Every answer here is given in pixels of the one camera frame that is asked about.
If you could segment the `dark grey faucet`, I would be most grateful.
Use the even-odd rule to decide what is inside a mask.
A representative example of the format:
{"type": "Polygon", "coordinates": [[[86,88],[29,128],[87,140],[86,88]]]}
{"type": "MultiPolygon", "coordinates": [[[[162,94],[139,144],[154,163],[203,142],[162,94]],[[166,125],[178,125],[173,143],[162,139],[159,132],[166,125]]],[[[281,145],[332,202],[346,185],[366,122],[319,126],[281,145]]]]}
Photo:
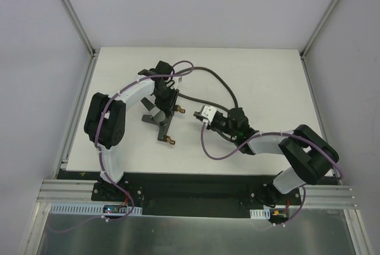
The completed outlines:
{"type": "Polygon", "coordinates": [[[149,114],[144,114],[141,118],[142,122],[149,123],[151,125],[156,125],[159,128],[157,135],[157,140],[160,142],[165,142],[170,145],[175,145],[176,141],[173,140],[167,132],[169,131],[170,124],[173,118],[173,114],[168,115],[161,109],[159,109],[155,104],[153,104],[149,99],[143,98],[141,100],[143,106],[148,110],[149,114]]]}

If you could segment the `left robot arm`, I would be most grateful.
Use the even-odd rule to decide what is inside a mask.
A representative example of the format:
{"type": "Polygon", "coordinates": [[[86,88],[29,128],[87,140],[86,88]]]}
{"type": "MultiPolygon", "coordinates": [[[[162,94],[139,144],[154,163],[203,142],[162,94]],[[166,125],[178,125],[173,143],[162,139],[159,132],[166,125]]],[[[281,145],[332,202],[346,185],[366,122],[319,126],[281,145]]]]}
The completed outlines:
{"type": "Polygon", "coordinates": [[[124,175],[122,163],[115,154],[125,134],[127,111],[141,103],[148,111],[141,120],[159,127],[157,140],[171,145],[175,141],[167,134],[172,117],[183,109],[176,104],[179,90],[174,88],[171,75],[174,67],[160,61],[155,68],[144,69],[135,81],[113,96],[95,93],[84,123],[84,132],[94,143],[99,155],[100,177],[108,182],[105,194],[113,201],[125,196],[125,186],[119,181],[124,175]]]}

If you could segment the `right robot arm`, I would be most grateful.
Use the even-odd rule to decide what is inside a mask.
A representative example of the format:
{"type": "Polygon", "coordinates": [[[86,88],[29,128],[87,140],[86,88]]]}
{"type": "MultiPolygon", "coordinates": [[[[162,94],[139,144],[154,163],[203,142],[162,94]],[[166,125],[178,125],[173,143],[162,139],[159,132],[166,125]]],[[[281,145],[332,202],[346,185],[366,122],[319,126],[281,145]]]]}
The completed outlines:
{"type": "Polygon", "coordinates": [[[277,174],[256,192],[256,198],[281,204],[289,193],[305,185],[316,185],[327,172],[338,168],[337,151],[308,125],[285,132],[262,132],[253,129],[242,108],[233,108],[224,115],[213,106],[204,105],[194,117],[201,121],[201,147],[211,160],[221,161],[237,152],[256,156],[274,154],[285,157],[290,167],[277,174]],[[205,145],[204,134],[211,130],[227,136],[235,145],[230,153],[215,157],[205,145]]]}

